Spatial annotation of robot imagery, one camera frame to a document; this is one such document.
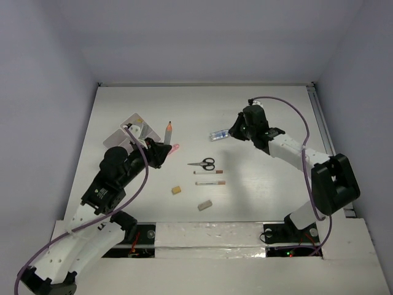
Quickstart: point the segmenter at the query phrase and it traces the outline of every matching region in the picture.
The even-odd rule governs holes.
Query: scissors handle
[[[213,158],[205,158],[202,161],[203,163],[205,163],[205,165],[202,166],[203,169],[207,170],[207,171],[211,171],[215,169],[215,165],[214,163],[216,162]]]

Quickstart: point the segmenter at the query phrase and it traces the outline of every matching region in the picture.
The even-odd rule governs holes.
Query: marker
[[[195,181],[196,186],[223,186],[225,181]]]
[[[170,121],[165,129],[164,144],[171,144],[171,137],[172,137],[172,123]]]
[[[212,171],[194,171],[194,174],[222,174],[223,170],[212,170]]]

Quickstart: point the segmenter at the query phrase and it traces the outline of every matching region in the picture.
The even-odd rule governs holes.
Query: eraser
[[[205,210],[205,209],[212,207],[212,206],[213,206],[213,203],[210,200],[207,200],[206,202],[200,203],[198,205],[198,209],[199,209],[199,211],[202,211],[202,210]]]
[[[172,194],[174,194],[174,195],[180,193],[181,191],[182,191],[182,189],[180,188],[180,186],[176,186],[176,187],[172,188]]]

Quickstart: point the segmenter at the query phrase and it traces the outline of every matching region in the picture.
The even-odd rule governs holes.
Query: gray eraser
[[[212,207],[213,203],[210,200],[207,200],[206,202],[203,202],[201,204],[198,205],[198,209],[199,211],[205,210],[209,207]]]

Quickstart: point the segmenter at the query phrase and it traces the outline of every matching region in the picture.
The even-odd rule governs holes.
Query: pink object
[[[170,150],[170,152],[168,153],[168,155],[170,155],[170,154],[172,154],[174,151],[177,151],[178,149],[179,149],[179,147],[180,147],[180,144],[174,144],[173,146],[172,146],[172,150]]]

